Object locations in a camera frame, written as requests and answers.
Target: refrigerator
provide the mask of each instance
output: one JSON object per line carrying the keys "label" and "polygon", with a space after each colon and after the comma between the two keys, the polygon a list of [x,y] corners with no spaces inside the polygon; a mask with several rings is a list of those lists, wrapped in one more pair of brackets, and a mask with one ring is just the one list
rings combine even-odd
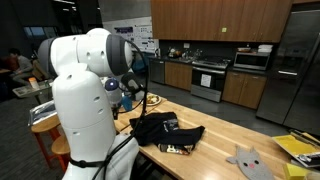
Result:
{"label": "refrigerator", "polygon": [[257,117],[320,135],[320,10],[292,12]]}

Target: person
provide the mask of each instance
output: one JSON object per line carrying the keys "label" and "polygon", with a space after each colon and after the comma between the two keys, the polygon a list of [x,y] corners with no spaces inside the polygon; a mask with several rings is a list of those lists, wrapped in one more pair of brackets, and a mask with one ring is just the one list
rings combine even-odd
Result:
{"label": "person", "polygon": [[20,85],[28,86],[29,82],[25,80],[32,76],[32,64],[30,60],[21,55],[20,50],[16,48],[9,49],[9,54],[11,58],[17,58],[19,63],[19,68],[10,75],[12,80]]}

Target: bulletin board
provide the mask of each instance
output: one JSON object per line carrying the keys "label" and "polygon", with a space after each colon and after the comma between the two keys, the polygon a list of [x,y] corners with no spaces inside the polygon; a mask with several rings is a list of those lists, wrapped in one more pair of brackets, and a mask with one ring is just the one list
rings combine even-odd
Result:
{"label": "bulletin board", "polygon": [[159,48],[159,40],[152,37],[151,17],[103,22],[103,27],[132,41],[142,52],[154,53]]}

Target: plush toy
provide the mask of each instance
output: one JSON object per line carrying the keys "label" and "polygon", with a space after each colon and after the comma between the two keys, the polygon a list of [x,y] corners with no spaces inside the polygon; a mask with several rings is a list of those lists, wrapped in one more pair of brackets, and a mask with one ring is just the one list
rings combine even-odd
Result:
{"label": "plush toy", "polygon": [[228,157],[227,161],[232,164],[238,164],[242,173],[250,180],[273,180],[274,177],[267,167],[262,162],[258,152],[252,147],[250,152],[237,146],[237,155]]}

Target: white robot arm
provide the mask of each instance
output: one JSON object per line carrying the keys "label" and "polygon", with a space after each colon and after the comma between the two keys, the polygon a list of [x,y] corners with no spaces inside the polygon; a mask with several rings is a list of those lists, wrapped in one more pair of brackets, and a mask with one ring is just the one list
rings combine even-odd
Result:
{"label": "white robot arm", "polygon": [[[116,136],[109,99],[99,77],[115,77],[128,90],[143,96],[141,85],[128,73],[131,48],[120,36],[93,29],[86,35],[45,41],[38,54],[40,62],[48,59],[46,64],[58,75],[53,98],[71,150],[63,179],[92,179],[106,155],[129,136]],[[113,155],[106,174],[101,171],[97,179],[130,178],[139,148],[134,138],[127,141]]]}

